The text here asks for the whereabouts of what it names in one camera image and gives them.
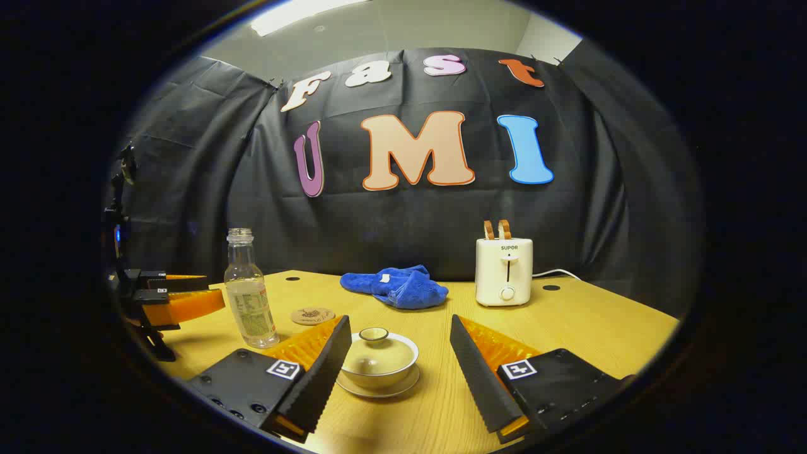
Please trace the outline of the clear plastic water bottle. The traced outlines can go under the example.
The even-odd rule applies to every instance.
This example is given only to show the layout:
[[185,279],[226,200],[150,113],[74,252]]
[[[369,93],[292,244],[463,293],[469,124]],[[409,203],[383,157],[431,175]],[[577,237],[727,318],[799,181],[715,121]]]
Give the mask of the clear plastic water bottle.
[[250,347],[274,347],[280,338],[271,314],[264,275],[256,265],[253,231],[231,228],[226,241],[228,266],[224,284],[240,335]]

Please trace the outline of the blue towel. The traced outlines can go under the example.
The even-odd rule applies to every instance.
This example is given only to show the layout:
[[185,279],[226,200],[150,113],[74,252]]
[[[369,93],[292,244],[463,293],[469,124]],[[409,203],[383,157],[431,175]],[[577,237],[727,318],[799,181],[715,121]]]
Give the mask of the blue towel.
[[387,267],[375,274],[347,273],[340,285],[353,293],[374,296],[384,305],[399,310],[421,310],[444,304],[449,289],[431,279],[424,265]]

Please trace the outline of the round cork coaster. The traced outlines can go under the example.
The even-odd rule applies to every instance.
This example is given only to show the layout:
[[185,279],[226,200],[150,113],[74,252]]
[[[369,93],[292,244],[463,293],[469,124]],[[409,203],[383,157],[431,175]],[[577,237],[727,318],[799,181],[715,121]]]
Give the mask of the round cork coaster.
[[290,315],[292,322],[305,327],[314,327],[335,318],[335,313],[330,308],[308,307],[298,308]]

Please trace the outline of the cream ceramic teacup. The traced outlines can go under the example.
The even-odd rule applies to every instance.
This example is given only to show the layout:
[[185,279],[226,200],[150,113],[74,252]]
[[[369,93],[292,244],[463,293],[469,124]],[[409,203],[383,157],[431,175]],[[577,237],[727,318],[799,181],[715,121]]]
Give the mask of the cream ceramic teacup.
[[[358,332],[352,334],[351,338],[352,342],[356,338],[357,333]],[[371,388],[372,390],[377,390],[378,388],[383,388],[398,383],[401,379],[403,379],[406,376],[407,373],[409,373],[409,371],[412,370],[413,365],[415,364],[417,365],[418,359],[420,357],[420,348],[418,348],[418,345],[416,345],[415,342],[412,341],[412,339],[409,339],[406,336],[396,334],[393,332],[390,333],[394,338],[402,342],[405,342],[407,343],[407,345],[409,345],[409,347],[413,350],[413,353],[415,354],[415,359],[412,360],[409,367],[406,367],[398,371],[397,373],[391,373],[386,375],[360,375],[355,373],[349,373],[347,370],[343,368],[343,365],[341,365],[341,371],[345,371],[345,374],[348,377],[348,379],[352,380],[354,384],[363,386],[365,388]]]

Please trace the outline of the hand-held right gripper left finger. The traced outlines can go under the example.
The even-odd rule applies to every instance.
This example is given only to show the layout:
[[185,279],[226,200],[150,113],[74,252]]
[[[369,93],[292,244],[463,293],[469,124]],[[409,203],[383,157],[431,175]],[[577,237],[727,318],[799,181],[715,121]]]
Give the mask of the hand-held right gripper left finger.
[[236,419],[303,443],[317,428],[351,343],[351,319],[342,315],[265,352],[236,349],[188,384]]

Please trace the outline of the white toaster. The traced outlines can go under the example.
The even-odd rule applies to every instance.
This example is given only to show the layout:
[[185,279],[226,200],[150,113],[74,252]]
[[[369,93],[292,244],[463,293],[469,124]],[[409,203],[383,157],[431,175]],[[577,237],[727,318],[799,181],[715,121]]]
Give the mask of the white toaster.
[[521,306],[532,295],[533,240],[478,239],[475,299],[482,306]]

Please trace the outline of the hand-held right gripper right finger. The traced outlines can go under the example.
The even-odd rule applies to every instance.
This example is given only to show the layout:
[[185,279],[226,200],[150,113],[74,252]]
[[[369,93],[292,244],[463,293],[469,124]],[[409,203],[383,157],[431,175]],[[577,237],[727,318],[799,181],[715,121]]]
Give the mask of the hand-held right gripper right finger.
[[633,380],[611,376],[568,349],[539,352],[458,314],[450,345],[487,430],[502,443],[553,436]]

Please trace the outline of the cream ceramic saucer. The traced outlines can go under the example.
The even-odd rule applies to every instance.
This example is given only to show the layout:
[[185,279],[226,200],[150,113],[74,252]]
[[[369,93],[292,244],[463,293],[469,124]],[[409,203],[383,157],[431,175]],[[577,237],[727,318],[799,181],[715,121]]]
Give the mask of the cream ceramic saucer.
[[389,397],[401,395],[414,388],[420,378],[421,369],[415,364],[412,366],[412,370],[398,383],[378,388],[377,390],[354,384],[352,380],[348,379],[345,371],[341,371],[335,382],[340,388],[343,388],[343,390],[358,397],[365,397],[366,399],[389,399]]

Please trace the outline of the black backdrop cloth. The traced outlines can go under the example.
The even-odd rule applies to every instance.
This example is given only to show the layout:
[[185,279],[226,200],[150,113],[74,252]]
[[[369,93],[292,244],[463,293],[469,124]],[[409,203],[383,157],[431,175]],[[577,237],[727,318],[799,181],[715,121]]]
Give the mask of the black backdrop cloth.
[[305,103],[208,57],[145,98],[119,146],[134,267],[221,279],[225,235],[264,273],[425,265],[471,281],[485,219],[533,240],[536,271],[679,317],[694,301],[702,197],[664,107],[583,42],[560,64],[462,48],[364,55],[296,78]]

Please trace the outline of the cream ceramic teacup lid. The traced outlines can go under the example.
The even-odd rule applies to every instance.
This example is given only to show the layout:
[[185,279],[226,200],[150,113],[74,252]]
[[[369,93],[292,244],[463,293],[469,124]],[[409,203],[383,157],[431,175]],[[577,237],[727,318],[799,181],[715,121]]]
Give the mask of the cream ceramic teacup lid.
[[386,375],[409,367],[415,359],[413,350],[381,327],[359,331],[343,362],[349,373]]

